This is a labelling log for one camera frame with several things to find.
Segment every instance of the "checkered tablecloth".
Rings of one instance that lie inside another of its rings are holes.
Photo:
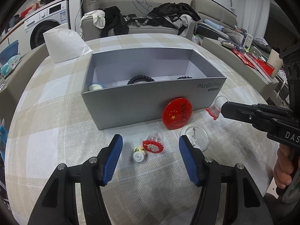
[[[265,103],[238,73],[193,42],[170,34],[133,34],[89,41],[94,52],[137,47],[195,49],[227,77],[220,91],[230,101]],[[5,175],[15,219],[27,224],[47,179],[59,163],[82,164],[106,147],[116,132],[159,126],[168,152],[132,165],[119,165],[113,179],[101,188],[112,224],[190,224],[200,188],[189,181],[178,140],[181,129],[167,129],[161,119],[129,125],[125,129],[98,130],[83,102],[81,89],[90,54],[59,64],[46,58],[29,81],[14,114],[6,147]],[[204,152],[220,164],[245,164],[264,194],[271,182],[278,143],[250,124],[205,110],[194,111],[189,121],[205,128],[210,146]],[[224,193],[218,216],[222,223]],[[85,224],[80,187],[76,186],[80,224]]]

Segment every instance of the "white curtain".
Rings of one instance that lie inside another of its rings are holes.
[[[238,0],[238,26],[255,37],[264,37],[270,12],[270,0]]]

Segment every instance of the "metal screw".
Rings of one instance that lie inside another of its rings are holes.
[[[59,164],[59,165],[57,166],[57,169],[58,169],[58,170],[62,170],[62,169],[65,168],[65,166],[66,166],[66,165],[64,165],[64,163]]]
[[[205,157],[204,160],[207,162],[207,163],[212,163],[214,159],[210,158],[210,157]]]
[[[238,163],[238,164],[236,165],[236,167],[237,167],[238,169],[240,169],[240,170],[243,170],[243,169],[245,168],[245,166],[244,166],[243,164],[241,164],[241,163]]]
[[[96,163],[98,161],[97,157],[91,157],[89,162],[90,163]]]

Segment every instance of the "human hand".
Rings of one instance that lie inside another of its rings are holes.
[[[284,144],[279,144],[279,149],[277,150],[277,162],[274,167],[274,180],[277,187],[284,189],[287,185],[292,182],[291,173],[294,170],[293,163],[289,161],[288,156],[290,153],[290,148]]]

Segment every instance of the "gray box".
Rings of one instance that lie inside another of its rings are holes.
[[[155,82],[127,85],[137,75]],[[182,76],[192,79],[177,79]],[[121,49],[91,55],[82,98],[100,130],[159,119],[176,98],[188,99],[193,111],[209,107],[225,80],[192,49]],[[89,91],[95,81],[105,89]]]

